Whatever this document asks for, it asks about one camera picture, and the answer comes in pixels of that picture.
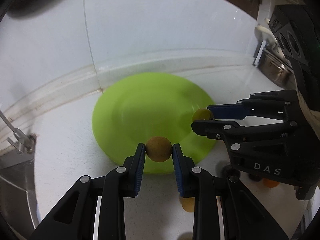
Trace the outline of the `green-yellow round fruit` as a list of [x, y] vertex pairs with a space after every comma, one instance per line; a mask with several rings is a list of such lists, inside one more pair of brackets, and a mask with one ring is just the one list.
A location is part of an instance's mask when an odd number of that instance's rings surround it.
[[193, 114], [192, 120], [213, 120], [213, 113], [207, 108], [200, 108]]

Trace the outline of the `brown-green round fruit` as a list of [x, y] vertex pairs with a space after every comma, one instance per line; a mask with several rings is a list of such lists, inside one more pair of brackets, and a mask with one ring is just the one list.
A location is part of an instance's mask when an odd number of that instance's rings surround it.
[[171, 156], [172, 144], [165, 137], [151, 137], [145, 146], [148, 157], [154, 162], [165, 162]]

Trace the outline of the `yellowish fruit on counter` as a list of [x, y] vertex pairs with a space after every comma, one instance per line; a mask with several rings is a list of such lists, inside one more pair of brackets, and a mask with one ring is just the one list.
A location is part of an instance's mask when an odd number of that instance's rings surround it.
[[186, 212], [194, 212], [195, 210], [195, 198], [182, 198], [180, 197], [180, 204], [184, 211]]

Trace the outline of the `small orange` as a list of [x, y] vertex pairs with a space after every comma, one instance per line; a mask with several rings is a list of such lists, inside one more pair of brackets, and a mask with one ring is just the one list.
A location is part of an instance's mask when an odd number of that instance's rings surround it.
[[263, 178], [263, 184], [271, 189], [277, 187], [280, 184], [280, 182]]

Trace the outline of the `steel pot on rack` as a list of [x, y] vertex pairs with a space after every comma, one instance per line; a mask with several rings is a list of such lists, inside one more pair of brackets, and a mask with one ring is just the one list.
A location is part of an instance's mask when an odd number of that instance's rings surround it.
[[292, 75], [289, 66], [264, 49], [257, 68], [275, 85], [285, 88]]

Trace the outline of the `steel sink basin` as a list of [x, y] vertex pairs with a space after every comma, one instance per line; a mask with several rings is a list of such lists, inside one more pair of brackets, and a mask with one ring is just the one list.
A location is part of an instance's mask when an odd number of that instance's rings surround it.
[[1, 213], [24, 238], [38, 226], [33, 153], [1, 156]]

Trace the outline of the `thin steel faucet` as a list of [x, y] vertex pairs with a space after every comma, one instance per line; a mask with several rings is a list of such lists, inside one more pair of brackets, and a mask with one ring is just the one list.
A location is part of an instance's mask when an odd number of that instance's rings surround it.
[[16, 148], [19, 153], [31, 153], [34, 150], [36, 139], [35, 137], [31, 135], [26, 135], [22, 130], [20, 130], [17, 127], [14, 127], [12, 123], [6, 118], [6, 116], [3, 114], [2, 111], [0, 111], [1, 119], [4, 121], [4, 123], [11, 129], [11, 131], [14, 134], [14, 137], [16, 138], [16, 142], [14, 142], [12, 139], [7, 138], [8, 143]]

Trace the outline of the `green plate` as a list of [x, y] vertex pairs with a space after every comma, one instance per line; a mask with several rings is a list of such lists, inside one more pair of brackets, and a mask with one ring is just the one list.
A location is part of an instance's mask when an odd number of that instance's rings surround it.
[[193, 114], [212, 105], [211, 97], [195, 83], [167, 73], [142, 73], [108, 87], [97, 100], [92, 131], [102, 151], [122, 164], [139, 143], [165, 137], [180, 144], [183, 154], [199, 163], [216, 141], [196, 135]]

